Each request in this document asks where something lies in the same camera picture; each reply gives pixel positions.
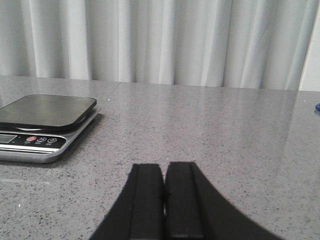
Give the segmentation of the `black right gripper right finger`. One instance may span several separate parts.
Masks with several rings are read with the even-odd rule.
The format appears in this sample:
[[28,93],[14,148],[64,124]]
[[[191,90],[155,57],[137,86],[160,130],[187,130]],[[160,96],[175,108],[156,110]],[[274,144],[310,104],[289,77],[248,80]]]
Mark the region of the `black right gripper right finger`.
[[277,240],[237,210],[194,162],[171,162],[165,178],[167,240]]

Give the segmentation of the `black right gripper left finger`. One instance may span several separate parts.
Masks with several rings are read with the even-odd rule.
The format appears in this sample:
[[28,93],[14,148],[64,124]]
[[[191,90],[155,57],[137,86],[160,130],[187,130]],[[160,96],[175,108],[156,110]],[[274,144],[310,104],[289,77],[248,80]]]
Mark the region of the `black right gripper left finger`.
[[134,164],[91,240],[163,240],[164,181],[158,164]]

